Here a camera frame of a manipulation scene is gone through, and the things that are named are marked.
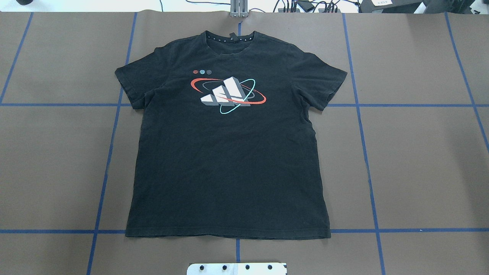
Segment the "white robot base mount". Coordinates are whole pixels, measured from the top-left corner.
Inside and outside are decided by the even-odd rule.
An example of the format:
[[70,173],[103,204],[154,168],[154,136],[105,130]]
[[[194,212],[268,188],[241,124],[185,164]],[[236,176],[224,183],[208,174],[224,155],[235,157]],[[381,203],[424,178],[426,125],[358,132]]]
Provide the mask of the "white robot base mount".
[[286,263],[194,263],[187,268],[187,275],[287,275]]

